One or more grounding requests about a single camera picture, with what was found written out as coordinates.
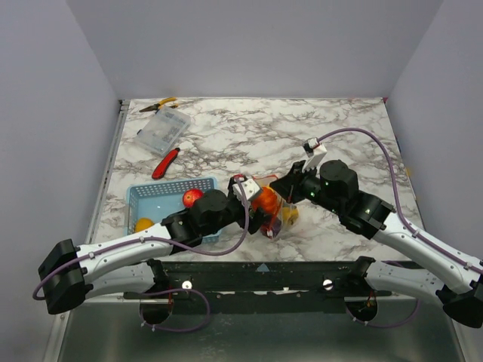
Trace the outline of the purple onion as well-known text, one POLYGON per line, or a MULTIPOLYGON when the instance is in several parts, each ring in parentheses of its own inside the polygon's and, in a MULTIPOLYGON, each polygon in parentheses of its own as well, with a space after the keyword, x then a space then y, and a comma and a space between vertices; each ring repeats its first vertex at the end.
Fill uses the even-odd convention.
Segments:
POLYGON ((276 237, 283 228, 283 222, 280 219, 275 219, 272 224, 272 233, 276 237))

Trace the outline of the clear zip top bag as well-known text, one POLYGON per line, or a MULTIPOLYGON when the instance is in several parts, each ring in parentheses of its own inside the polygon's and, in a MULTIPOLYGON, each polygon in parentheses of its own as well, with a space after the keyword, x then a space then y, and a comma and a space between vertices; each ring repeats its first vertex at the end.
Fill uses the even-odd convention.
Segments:
POLYGON ((262 210, 269 215, 268 220, 261 225, 260 233, 272 240, 291 228, 299 218, 297 207, 286 202, 270 187, 270 183, 277 179, 278 177, 275 174, 262 177, 254 176, 255 182, 261 187, 262 192, 251 202, 254 211, 262 210))

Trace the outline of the yellow bell pepper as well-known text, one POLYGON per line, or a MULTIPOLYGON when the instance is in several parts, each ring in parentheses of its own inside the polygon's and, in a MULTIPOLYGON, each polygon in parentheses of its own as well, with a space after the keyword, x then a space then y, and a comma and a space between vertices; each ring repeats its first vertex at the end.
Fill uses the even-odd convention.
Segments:
POLYGON ((287 226, 292 226, 299 218, 299 212, 296 206, 289 205, 282 208, 282 221, 287 226))

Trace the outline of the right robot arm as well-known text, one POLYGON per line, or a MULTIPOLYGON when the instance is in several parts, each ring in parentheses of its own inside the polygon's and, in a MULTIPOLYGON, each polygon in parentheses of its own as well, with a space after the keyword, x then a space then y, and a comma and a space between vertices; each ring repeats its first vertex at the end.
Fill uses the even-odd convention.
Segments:
POLYGON ((482 326, 482 261, 415 227, 388 202, 358 187, 358 176, 341 160, 319 170, 293 164, 287 175, 270 184, 289 204, 308 200, 337 215, 350 232, 386 245, 420 266, 407 270, 373 261, 347 277, 355 295, 369 290, 395 291, 434 302, 454 321, 482 326))

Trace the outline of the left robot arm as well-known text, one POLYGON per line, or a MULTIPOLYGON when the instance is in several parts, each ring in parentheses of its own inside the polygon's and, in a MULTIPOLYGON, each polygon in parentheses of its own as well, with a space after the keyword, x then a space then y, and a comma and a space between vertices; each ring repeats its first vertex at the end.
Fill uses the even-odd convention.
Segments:
POLYGON ((243 235, 255 233, 266 221, 262 210, 250 212, 251 202, 263 193, 252 179, 237 179, 224 194, 210 189, 191 207, 161 222, 113 241, 74 245, 55 244, 38 267, 39 285, 33 298, 46 304, 49 314, 71 311, 86 299, 118 292, 162 296, 167 279, 156 272, 154 258, 181 251, 196 252, 203 239, 233 223, 243 235))

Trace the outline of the red apple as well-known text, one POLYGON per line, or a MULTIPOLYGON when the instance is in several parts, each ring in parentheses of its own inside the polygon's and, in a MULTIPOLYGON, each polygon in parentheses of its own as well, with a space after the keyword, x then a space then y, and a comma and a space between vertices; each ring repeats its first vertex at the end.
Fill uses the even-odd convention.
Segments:
POLYGON ((182 197, 183 206, 191 208, 193 204, 203 196, 204 192, 200 189, 189 189, 184 192, 182 197))

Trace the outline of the blue plastic basket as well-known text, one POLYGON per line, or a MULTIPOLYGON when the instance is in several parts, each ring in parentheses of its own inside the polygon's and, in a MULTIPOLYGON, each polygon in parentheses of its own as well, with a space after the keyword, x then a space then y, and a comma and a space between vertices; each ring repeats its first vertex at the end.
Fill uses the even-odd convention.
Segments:
POLYGON ((164 182, 138 184, 126 191, 124 235, 134 233, 138 219, 161 222, 165 217, 184 209, 183 195, 190 189, 206 192, 217 189, 217 179, 208 176, 164 182))

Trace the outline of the red utility knife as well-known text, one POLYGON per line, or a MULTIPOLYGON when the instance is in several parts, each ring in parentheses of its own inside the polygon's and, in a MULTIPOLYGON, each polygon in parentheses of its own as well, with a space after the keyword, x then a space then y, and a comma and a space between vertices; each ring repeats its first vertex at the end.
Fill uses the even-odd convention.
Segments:
POLYGON ((168 154, 166 154, 166 156, 159 162, 159 164, 156 166, 156 168, 152 172, 151 177, 152 177, 153 180, 162 179, 165 176, 168 168, 174 162, 174 160, 177 158, 179 152, 180 152, 180 148, 176 147, 176 148, 172 149, 171 151, 169 151, 168 154))

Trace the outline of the yellow lemon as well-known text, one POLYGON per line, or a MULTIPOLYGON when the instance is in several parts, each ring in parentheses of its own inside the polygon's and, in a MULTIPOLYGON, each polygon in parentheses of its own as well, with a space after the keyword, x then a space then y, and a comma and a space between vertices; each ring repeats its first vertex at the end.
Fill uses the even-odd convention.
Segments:
POLYGON ((135 224, 134 232, 138 233, 146 230, 154 225, 154 222, 149 218, 139 218, 135 224))

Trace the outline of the clear plastic screw box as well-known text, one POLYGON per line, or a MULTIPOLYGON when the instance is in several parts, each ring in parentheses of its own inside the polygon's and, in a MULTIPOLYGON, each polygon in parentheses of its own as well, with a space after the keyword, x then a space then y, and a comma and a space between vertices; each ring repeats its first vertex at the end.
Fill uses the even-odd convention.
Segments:
POLYGON ((177 144, 182 133, 189 128, 192 118, 176 109, 163 108, 137 132, 134 142, 161 157, 166 156, 177 144))

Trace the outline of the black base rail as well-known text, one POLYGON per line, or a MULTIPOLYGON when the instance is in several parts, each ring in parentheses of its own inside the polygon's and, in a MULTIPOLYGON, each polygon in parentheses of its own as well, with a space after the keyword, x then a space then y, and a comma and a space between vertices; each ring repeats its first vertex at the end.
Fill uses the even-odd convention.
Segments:
POLYGON ((283 314, 345 311, 345 299, 370 295, 374 259, 349 262, 151 261, 155 284, 139 299, 140 313, 160 323, 172 314, 283 314))

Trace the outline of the yellow handled pliers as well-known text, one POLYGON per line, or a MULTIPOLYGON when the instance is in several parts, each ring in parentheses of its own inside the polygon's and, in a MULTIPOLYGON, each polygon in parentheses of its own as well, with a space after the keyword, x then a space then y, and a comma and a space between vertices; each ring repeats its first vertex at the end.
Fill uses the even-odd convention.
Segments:
POLYGON ((168 108, 171 109, 176 109, 179 104, 177 103, 177 98, 176 97, 169 97, 165 98, 163 100, 159 100, 157 103, 154 103, 150 106, 147 106, 143 109, 140 110, 140 113, 145 113, 145 112, 157 112, 161 108, 167 106, 168 108))

